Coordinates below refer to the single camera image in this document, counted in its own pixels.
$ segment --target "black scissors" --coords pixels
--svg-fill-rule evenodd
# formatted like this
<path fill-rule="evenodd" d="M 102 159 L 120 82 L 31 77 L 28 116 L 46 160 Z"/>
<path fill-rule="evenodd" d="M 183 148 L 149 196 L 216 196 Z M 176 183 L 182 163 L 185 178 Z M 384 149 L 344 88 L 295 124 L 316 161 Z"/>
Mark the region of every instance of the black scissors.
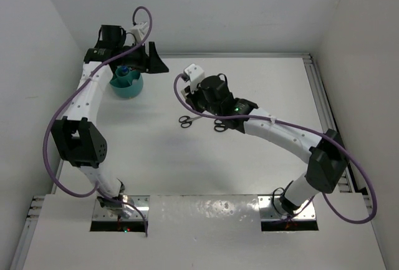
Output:
<path fill-rule="evenodd" d="M 184 115 L 179 118 L 180 126 L 182 128 L 190 128 L 191 125 L 193 124 L 193 121 L 195 121 L 201 117 L 202 116 L 197 116 L 197 117 L 191 118 L 190 116 Z M 218 133 L 222 133 L 228 129 L 224 124 L 222 124 L 222 121 L 220 121 L 218 119 L 215 119 L 213 123 L 214 123 L 213 130 L 215 130 Z"/>
<path fill-rule="evenodd" d="M 220 119 L 215 119 L 213 123 L 213 130 L 217 131 L 218 133 L 223 133 L 228 129 L 228 127 L 225 126 Z"/>
<path fill-rule="evenodd" d="M 191 118 L 190 116 L 184 115 L 184 116 L 179 118 L 180 126 L 182 128 L 190 128 L 191 125 L 193 124 L 193 121 L 197 120 L 197 119 L 199 119 L 201 117 L 202 116 L 197 116 L 197 117 L 192 117 Z"/>

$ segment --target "metal base plate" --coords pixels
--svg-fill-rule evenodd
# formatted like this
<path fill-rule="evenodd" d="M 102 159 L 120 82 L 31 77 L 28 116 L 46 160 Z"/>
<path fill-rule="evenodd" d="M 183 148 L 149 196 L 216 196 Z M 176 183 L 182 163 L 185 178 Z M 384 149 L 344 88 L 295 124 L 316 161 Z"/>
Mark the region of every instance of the metal base plate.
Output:
<path fill-rule="evenodd" d="M 361 194 L 329 198 L 353 219 L 367 216 Z M 321 196 L 314 200 L 320 229 L 289 233 L 261 231 L 257 195 L 149 200 L 146 238 L 144 233 L 91 232 L 93 198 L 47 195 L 24 270 L 131 269 L 132 262 L 142 270 L 384 269 L 371 224 L 337 219 Z"/>
<path fill-rule="evenodd" d="M 272 205 L 272 196 L 271 195 L 259 195 L 259 212 L 261 214 L 261 221 L 262 222 L 273 222 L 276 220 L 284 219 L 285 216 L 280 215 L 274 209 Z M 296 211 L 296 213 L 300 212 L 304 209 L 305 205 L 308 201 L 305 201 L 302 206 Z M 310 203 L 298 216 L 294 217 L 293 222 L 296 221 L 316 221 L 316 213 L 314 209 L 313 203 Z"/>
<path fill-rule="evenodd" d="M 138 208 L 148 219 L 148 211 L 150 209 L 150 197 L 149 196 L 130 196 L 128 195 L 129 201 L 133 201 L 136 208 Z M 276 220 L 284 219 L 285 216 L 280 215 L 276 212 L 272 205 L 272 196 L 271 195 L 258 195 L 258 202 L 259 202 L 259 212 L 261 214 L 261 221 L 262 222 L 273 222 Z M 305 201 L 302 206 L 296 211 L 296 213 L 300 212 L 308 201 Z M 316 221 L 316 213 L 314 209 L 313 203 L 310 203 L 298 216 L 292 219 L 295 221 Z M 94 210 L 93 210 L 93 218 L 92 221 L 117 221 L 117 215 L 113 214 L 111 211 L 102 208 L 98 201 L 95 202 Z M 138 221 L 142 222 L 142 218 L 140 215 L 134 211 L 129 217 L 129 219 L 121 218 L 120 222 L 132 222 Z"/>
<path fill-rule="evenodd" d="M 130 196 L 128 195 L 128 201 L 133 203 L 137 209 L 140 210 L 145 216 L 145 219 L 148 219 L 148 210 L 150 208 L 150 197 L 143 196 Z M 118 221 L 118 216 L 113 214 L 111 211 L 102 208 L 98 200 L 95 201 L 94 210 L 93 210 L 93 222 L 105 222 L 105 221 Z M 132 214 L 129 218 L 120 218 L 119 222 L 143 222 L 142 217 L 136 212 L 132 211 Z"/>

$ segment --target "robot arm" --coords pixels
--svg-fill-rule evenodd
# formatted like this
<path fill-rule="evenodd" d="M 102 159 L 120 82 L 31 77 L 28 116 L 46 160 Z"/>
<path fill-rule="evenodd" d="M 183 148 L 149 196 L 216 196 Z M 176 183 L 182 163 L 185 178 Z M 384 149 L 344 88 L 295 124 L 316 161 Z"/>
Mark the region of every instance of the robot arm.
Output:
<path fill-rule="evenodd" d="M 147 29 L 146 23 L 139 23 L 132 27 L 131 32 L 135 35 L 136 41 L 140 42 Z M 94 69 L 103 61 L 133 47 L 133 45 L 125 46 L 125 41 L 126 31 L 122 27 L 101 26 L 95 47 L 89 49 L 85 55 L 78 88 L 86 80 L 90 82 L 73 99 L 62 118 L 56 120 L 51 128 L 61 159 L 79 168 L 93 185 L 98 184 L 101 193 L 110 198 L 119 196 L 123 184 L 114 176 L 111 169 L 100 166 L 107 155 L 107 142 L 95 125 L 105 88 L 120 65 L 149 74 L 169 71 L 156 53 L 154 42 L 149 42 L 149 55 L 142 45 L 131 54 L 103 66 L 90 78 Z"/>
<path fill-rule="evenodd" d="M 203 69 L 191 64 L 184 70 L 185 80 L 190 82 L 182 93 L 186 103 L 198 112 L 207 111 L 217 116 L 258 115 L 271 118 L 271 122 L 253 118 L 221 120 L 230 129 L 261 137 L 286 149 L 308 164 L 307 171 L 285 188 L 276 203 L 280 213 L 293 215 L 308 198 L 332 193 L 347 160 L 329 142 L 308 132 L 274 123 L 269 112 L 246 99 L 234 98 L 228 89 L 225 75 L 205 77 Z M 326 135 L 342 144 L 340 135 L 328 130 Z"/>

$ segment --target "cable clip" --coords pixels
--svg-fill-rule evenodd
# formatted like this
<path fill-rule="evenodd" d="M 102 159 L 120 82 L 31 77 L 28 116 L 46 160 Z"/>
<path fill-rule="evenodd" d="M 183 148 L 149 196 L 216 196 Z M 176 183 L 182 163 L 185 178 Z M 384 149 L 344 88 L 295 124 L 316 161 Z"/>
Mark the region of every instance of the cable clip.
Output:
<path fill-rule="evenodd" d="M 270 121 L 272 123 L 272 125 L 274 125 L 276 123 L 277 117 L 276 116 L 270 116 Z"/>

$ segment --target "white table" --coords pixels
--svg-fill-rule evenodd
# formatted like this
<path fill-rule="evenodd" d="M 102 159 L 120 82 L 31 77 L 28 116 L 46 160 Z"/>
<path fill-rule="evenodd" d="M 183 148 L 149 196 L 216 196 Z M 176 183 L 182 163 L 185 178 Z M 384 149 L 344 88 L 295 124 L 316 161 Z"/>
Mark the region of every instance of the white table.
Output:
<path fill-rule="evenodd" d="M 175 99 L 173 80 L 195 63 L 207 75 L 226 74 L 236 97 L 322 130 L 314 82 L 309 83 L 301 57 L 168 58 L 165 63 L 170 73 L 144 76 L 135 99 L 120 100 L 108 89 L 97 124 L 108 143 L 102 166 L 115 172 L 127 194 L 150 195 L 148 239 L 142 233 L 90 232 L 95 196 L 77 200 L 57 190 L 46 196 L 25 270 L 384 269 L 372 226 L 344 223 L 321 196 L 315 200 L 319 231 L 261 232 L 255 195 L 296 179 L 306 169 L 297 157 L 236 131 L 216 133 L 212 120 L 197 120 L 187 129 L 178 123 L 191 114 Z M 91 189 L 68 163 L 60 180 L 75 192 Z M 217 210 L 220 201 L 233 213 Z M 337 191 L 332 201 L 349 217 L 367 215 L 359 194 Z"/>

